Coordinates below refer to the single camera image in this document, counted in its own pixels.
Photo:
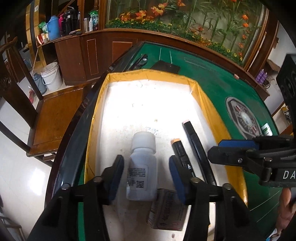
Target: white bucket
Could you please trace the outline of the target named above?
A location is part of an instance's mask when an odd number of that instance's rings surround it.
[[[41,76],[43,83],[47,86],[49,91],[56,91],[63,83],[57,62],[53,62],[42,68]]]

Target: white wall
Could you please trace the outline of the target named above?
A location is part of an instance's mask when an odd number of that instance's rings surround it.
[[[271,50],[268,59],[272,60],[275,64],[281,67],[286,54],[296,53],[296,48],[281,24],[279,25],[277,37],[279,38],[279,43],[276,45],[275,49]],[[264,102],[272,114],[280,106],[284,99],[276,81],[271,81],[271,86],[267,89],[267,91],[270,96],[267,97]]]
[[[273,80],[270,81],[270,87],[267,89],[270,96],[268,96],[264,101],[271,114],[274,113],[276,109],[280,106],[280,104],[284,101],[281,90],[275,81],[276,76],[276,74],[271,76]]]
[[[296,48],[281,24],[279,25],[277,37],[279,38],[279,43],[276,45],[275,49],[272,49],[268,59],[281,67],[286,54],[296,53]]]

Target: gray bucket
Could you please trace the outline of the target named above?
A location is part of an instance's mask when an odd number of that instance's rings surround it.
[[[34,74],[33,76],[33,80],[35,81],[38,89],[40,90],[41,94],[45,94],[45,92],[47,91],[46,85],[43,84],[42,81],[42,76],[40,74]]]

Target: human hand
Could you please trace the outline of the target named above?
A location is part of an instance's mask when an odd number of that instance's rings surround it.
[[[291,205],[291,191],[289,188],[283,188],[280,198],[279,198],[279,209],[278,217],[276,220],[276,229],[278,234],[286,229],[289,222],[291,221],[295,211],[296,204]]]

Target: bucket handle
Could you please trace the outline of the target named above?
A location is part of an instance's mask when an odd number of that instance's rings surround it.
[[[52,79],[52,81],[51,81],[50,83],[47,83],[47,84],[46,84],[46,83],[44,82],[44,78],[42,77],[42,82],[43,82],[44,85],[50,85],[50,84],[55,80],[55,77],[56,77],[56,75],[57,75],[57,70],[56,70],[56,73],[55,73],[55,75],[54,75],[54,78]]]

